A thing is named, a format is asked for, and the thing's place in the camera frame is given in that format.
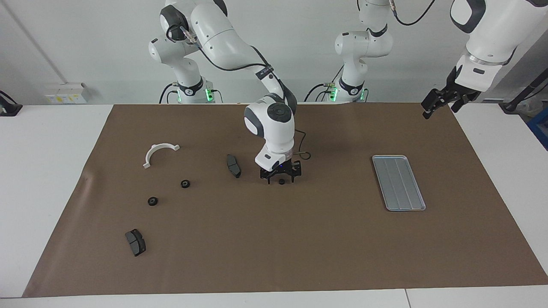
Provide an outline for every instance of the power cord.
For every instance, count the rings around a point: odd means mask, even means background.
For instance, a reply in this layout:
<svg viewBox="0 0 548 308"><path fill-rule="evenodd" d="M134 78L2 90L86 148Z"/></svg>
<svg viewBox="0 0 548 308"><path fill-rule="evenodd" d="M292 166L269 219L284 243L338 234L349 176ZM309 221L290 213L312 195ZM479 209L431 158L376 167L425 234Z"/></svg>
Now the power cord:
<svg viewBox="0 0 548 308"><path fill-rule="evenodd" d="M168 85L164 88L164 91L162 91L162 94L160 95L160 101L158 102L158 104L161 104L161 103L162 103L162 100L164 99L164 95L165 95L166 91L169 89L169 87L174 87L175 85L177 85L176 82L171 82L170 84L168 84Z"/></svg>
<svg viewBox="0 0 548 308"><path fill-rule="evenodd" d="M298 129L296 129L295 131L302 134L301 143L299 144L299 151L298 151L297 153L295 153L295 154L299 155L299 157L300 157L303 161L307 161L307 160L309 160L310 158L312 158L312 154L310 154L310 152L306 152L306 151L301 152L302 142L305 141L306 133L303 132L302 130L298 130ZM303 157L303 156L302 156L303 154L308 154L308 157L306 157L306 158Z"/></svg>
<svg viewBox="0 0 548 308"><path fill-rule="evenodd" d="M538 90L536 93L531 94L530 96L524 98L522 101L527 100L527 99L530 99L530 98L532 98L533 96L539 94L540 92L542 92L542 91L546 88L547 85L548 85L548 83L546 83L546 84L545 84L542 88L540 88L540 90Z"/></svg>
<svg viewBox="0 0 548 308"><path fill-rule="evenodd" d="M6 98L8 98L8 99L9 99L10 101L12 101L14 104L18 105L17 102L16 102L14 99L12 99L12 97L9 96L6 92L0 90L0 94L2 94L3 96L5 96Z"/></svg>
<svg viewBox="0 0 548 308"><path fill-rule="evenodd" d="M344 69L344 65L341 66L341 68L339 69L339 71L337 72L337 74L335 75L335 77L333 77L333 80L331 80L331 83L334 83L335 82L335 79L337 79L337 77L339 76L339 74L343 71ZM326 93L323 94L322 96L322 101L326 98Z"/></svg>
<svg viewBox="0 0 548 308"><path fill-rule="evenodd" d="M322 94L329 94L329 93L331 93L331 92L330 92L330 91L323 91L323 92L320 92L320 93L318 94L318 96L316 97L316 100L315 100L315 101L318 101L320 95L322 95Z"/></svg>
<svg viewBox="0 0 548 308"><path fill-rule="evenodd" d="M221 97L221 104L224 104L224 103L225 103L225 102L222 100L222 93L221 93L221 91L213 89L213 90L211 90L211 92L212 92L212 93L215 93L215 92L219 93L219 96Z"/></svg>
<svg viewBox="0 0 548 308"><path fill-rule="evenodd" d="M304 101L306 101L306 100L309 98L310 94L312 94L312 92L313 92L314 90L316 90L317 88L319 88L319 87L325 87L325 85L324 85L323 83L319 83L319 84L315 85L315 86L308 92L308 94L305 96L305 100L304 100Z"/></svg>
<svg viewBox="0 0 548 308"><path fill-rule="evenodd" d="M166 100L167 100L167 102L168 102L168 105L169 105L169 95L170 95L171 93L175 93L175 94L179 95L179 92L177 92L177 91L175 91L175 90L170 91L170 92L168 93L167 98L166 98Z"/></svg>
<svg viewBox="0 0 548 308"><path fill-rule="evenodd" d="M428 11L430 10L430 8L432 7L432 5L434 4L436 0L432 0L432 2L430 2L430 5L428 5L428 7L426 8L426 10L424 11L424 13L415 21L413 22L410 22L410 23L406 23L406 22L403 22L399 19L398 17L398 12L396 10L396 4L394 2L394 0L390 0L390 9L392 10L392 13L394 14L394 17L396 18L396 20L404 25L404 26L413 26L414 24L416 24L417 22L419 22L425 15L426 13L428 13Z"/></svg>

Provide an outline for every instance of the metal tray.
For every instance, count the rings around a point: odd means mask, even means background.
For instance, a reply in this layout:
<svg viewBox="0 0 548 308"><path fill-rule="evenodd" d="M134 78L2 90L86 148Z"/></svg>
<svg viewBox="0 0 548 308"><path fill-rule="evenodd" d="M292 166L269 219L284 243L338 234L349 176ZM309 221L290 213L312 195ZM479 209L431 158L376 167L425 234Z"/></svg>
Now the metal tray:
<svg viewBox="0 0 548 308"><path fill-rule="evenodd" d="M426 209L407 157L375 155L373 165L388 210L403 212Z"/></svg>

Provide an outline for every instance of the brown paper mat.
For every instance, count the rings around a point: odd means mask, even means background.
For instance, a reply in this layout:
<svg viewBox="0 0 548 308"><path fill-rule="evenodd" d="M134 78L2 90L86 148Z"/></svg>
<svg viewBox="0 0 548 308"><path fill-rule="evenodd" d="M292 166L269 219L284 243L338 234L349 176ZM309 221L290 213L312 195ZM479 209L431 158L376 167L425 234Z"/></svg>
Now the brown paper mat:
<svg viewBox="0 0 548 308"><path fill-rule="evenodd" d="M300 106L312 159L283 186L259 179L243 109L115 106L24 296L548 284L447 108L425 121L418 104ZM162 142L181 149L145 170ZM409 158L426 211L385 209L377 154Z"/></svg>

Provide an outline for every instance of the electrical outlet box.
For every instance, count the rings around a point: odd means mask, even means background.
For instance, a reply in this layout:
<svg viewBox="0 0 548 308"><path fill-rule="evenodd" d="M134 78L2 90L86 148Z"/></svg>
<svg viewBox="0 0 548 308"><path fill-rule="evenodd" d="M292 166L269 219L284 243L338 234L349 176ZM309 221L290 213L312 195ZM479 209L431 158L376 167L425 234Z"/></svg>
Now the electrical outlet box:
<svg viewBox="0 0 548 308"><path fill-rule="evenodd" d="M74 89L66 88L66 85L60 85L57 89L47 89L46 99L51 104L87 104L89 94L85 88L77 87Z"/></svg>
<svg viewBox="0 0 548 308"><path fill-rule="evenodd" d="M70 104L69 91L70 90L60 89L59 92L57 92L57 101L63 104Z"/></svg>
<svg viewBox="0 0 548 308"><path fill-rule="evenodd" d="M74 104L87 104L89 100L89 94L85 88L71 89L68 92L68 100L70 101L70 103Z"/></svg>
<svg viewBox="0 0 548 308"><path fill-rule="evenodd" d="M45 99L47 99L50 104L57 104L57 92L59 92L59 89L47 89L45 92Z"/></svg>

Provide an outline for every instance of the white robotic arm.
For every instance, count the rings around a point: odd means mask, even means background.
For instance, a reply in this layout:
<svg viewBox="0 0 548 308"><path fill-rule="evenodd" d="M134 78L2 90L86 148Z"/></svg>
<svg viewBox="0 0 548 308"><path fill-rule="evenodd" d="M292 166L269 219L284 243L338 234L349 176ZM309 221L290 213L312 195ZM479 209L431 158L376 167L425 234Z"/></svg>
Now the white robotic arm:
<svg viewBox="0 0 548 308"><path fill-rule="evenodd" d="M389 0L359 0L359 19L365 31L349 31L335 40L335 51L344 60L342 76L337 80L333 101L356 101L363 92L367 64L362 58L386 56L392 50L393 38L386 23Z"/></svg>
<svg viewBox="0 0 548 308"><path fill-rule="evenodd" d="M548 0L455 0L451 20L468 33L466 53L442 90L432 89L423 116L450 102L454 112L488 90L499 70L548 12Z"/></svg>
<svg viewBox="0 0 548 308"><path fill-rule="evenodd" d="M198 64L186 55L197 51L194 45L155 38L149 43L149 53L158 63L173 68L178 82L180 102L183 104L214 103L213 83L200 75Z"/></svg>
<svg viewBox="0 0 548 308"><path fill-rule="evenodd" d="M255 162L267 172L285 162L291 165L296 98L259 51L239 37L227 18L224 2L168 3L169 11L162 10L161 23L171 41L195 46L221 70L247 69L262 81L269 93L247 106L244 113L246 127L266 140Z"/></svg>

